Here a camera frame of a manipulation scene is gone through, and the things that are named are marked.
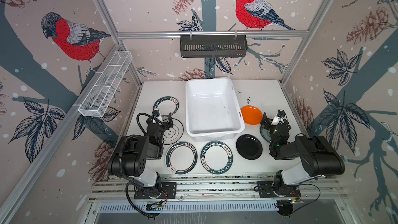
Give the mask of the blue floral green plate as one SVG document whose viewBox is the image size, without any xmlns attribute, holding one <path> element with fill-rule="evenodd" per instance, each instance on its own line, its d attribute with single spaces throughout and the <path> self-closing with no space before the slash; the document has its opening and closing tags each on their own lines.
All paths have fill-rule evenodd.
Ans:
<svg viewBox="0 0 398 224">
<path fill-rule="evenodd" d="M 263 124 L 260 126 L 260 134 L 262 138 L 268 142 L 269 144 L 272 142 L 271 140 L 271 127 L 268 124 Z"/>
</svg>

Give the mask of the white plate green lettered rim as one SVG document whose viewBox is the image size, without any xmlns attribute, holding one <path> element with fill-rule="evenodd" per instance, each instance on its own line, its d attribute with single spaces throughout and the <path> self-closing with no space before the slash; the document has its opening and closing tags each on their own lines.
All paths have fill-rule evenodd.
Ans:
<svg viewBox="0 0 398 224">
<path fill-rule="evenodd" d="M 201 150 L 201 164 L 210 174 L 227 173 L 233 164 L 233 154 L 227 144 L 221 141 L 207 143 Z"/>
</svg>

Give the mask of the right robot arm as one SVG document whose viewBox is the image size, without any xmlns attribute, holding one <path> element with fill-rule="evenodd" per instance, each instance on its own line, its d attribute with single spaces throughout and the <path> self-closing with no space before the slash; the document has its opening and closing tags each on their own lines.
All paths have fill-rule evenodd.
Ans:
<svg viewBox="0 0 398 224">
<path fill-rule="evenodd" d="M 291 126 L 285 111 L 279 110 L 273 119 L 263 114 L 260 124 L 269 133 L 271 157 L 275 160 L 300 159 L 298 164 L 275 174 L 272 189 L 278 197 L 293 195 L 300 184 L 311 179 L 344 174 L 342 158 L 324 136 L 309 138 L 298 134 L 293 142 L 288 141 Z"/>
</svg>

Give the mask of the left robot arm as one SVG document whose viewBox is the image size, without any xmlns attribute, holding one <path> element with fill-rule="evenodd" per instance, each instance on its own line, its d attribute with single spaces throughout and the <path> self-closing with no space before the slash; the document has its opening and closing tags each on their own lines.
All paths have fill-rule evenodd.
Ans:
<svg viewBox="0 0 398 224">
<path fill-rule="evenodd" d="M 139 113 L 136 122 L 142 135 L 123 136 L 112 154 L 109 175 L 127 180 L 136 192 L 156 199 L 163 195 L 160 174 L 146 166 L 147 160 L 159 160 L 164 149 L 164 134 L 174 126 L 172 116 L 162 117 L 159 110 L 152 115 Z"/>
</svg>

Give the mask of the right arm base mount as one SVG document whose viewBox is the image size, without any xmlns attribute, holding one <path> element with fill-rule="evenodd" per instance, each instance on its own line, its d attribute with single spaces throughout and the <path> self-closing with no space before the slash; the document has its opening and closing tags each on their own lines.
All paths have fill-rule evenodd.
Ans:
<svg viewBox="0 0 398 224">
<path fill-rule="evenodd" d="M 301 193 L 298 186 L 288 186 L 284 183 L 273 181 L 258 181 L 257 191 L 260 198 L 300 198 Z"/>
</svg>

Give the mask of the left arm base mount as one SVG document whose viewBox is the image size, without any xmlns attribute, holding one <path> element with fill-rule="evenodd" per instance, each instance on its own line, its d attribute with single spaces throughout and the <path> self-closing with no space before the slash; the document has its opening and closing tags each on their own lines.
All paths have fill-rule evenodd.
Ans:
<svg viewBox="0 0 398 224">
<path fill-rule="evenodd" d="M 166 200 L 175 199 L 176 197 L 176 182 L 165 182 L 154 187 L 144 187 L 135 190 L 135 200 Z"/>
</svg>

